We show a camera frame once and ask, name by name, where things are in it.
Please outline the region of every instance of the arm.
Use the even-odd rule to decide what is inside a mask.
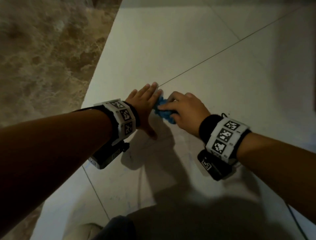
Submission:
[[[156,138],[148,116],[161,91],[157,83],[133,90],[126,102],[140,127]],[[62,185],[112,136],[106,114],[86,110],[0,129],[0,238]]]
[[[173,114],[172,117],[178,126],[200,137],[200,125],[211,115],[204,104],[191,93],[183,95],[174,92],[168,101],[159,109],[176,110],[179,114]],[[249,133],[237,150],[237,159],[287,203],[316,223],[316,154]]]

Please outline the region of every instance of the tile floor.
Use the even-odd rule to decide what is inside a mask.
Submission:
[[[82,107],[157,81],[166,96],[192,92],[213,113],[316,151],[315,6],[222,3],[123,0]],[[145,239],[303,239],[257,177],[240,167],[213,181],[197,162],[198,139],[151,122],[158,141],[138,131],[107,168],[86,162],[45,202],[32,239],[61,239],[77,224],[117,215],[130,216]],[[294,213],[316,239],[315,225]]]

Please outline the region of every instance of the left hand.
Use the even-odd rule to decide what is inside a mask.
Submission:
[[[157,134],[150,126],[148,117],[151,110],[153,109],[153,106],[162,93],[161,89],[155,92],[157,87],[158,84],[156,82],[154,82],[151,86],[149,84],[146,84],[139,91],[134,89],[126,99],[126,102],[131,104],[136,109],[139,115],[140,126],[137,129],[144,130],[148,134],[148,136],[154,140],[157,139]]]

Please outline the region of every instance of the finger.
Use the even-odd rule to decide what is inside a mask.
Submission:
[[[168,97],[168,102],[173,102],[174,100],[181,101],[185,98],[185,96],[180,93],[180,92],[173,92],[169,97]]]
[[[158,87],[158,83],[153,82],[153,84],[150,86],[150,88],[143,94],[142,98],[148,100],[151,98],[151,96],[154,94]]]
[[[189,98],[193,98],[193,97],[195,97],[192,93],[190,93],[190,92],[187,92],[186,94],[185,94],[187,97],[189,97]]]
[[[150,85],[147,83],[141,90],[136,93],[135,96],[140,98],[149,88]]]
[[[137,93],[137,89],[134,89],[134,90],[128,95],[127,99],[131,99],[131,98],[135,97],[136,93]]]
[[[159,110],[165,111],[165,110],[176,110],[178,111],[179,108],[179,102],[175,101],[175,102],[171,102],[171,103],[166,103],[163,105],[158,106]]]
[[[160,97],[160,95],[162,94],[162,90],[159,89],[157,92],[155,92],[151,98],[148,100],[149,104],[151,107],[153,107],[155,105],[155,103],[157,102],[158,98]]]
[[[177,113],[171,114],[170,115],[175,121],[177,125],[181,125],[181,116]]]
[[[147,133],[147,135],[152,138],[153,140],[157,140],[158,136],[157,133],[153,130],[153,128],[148,124],[144,131]]]

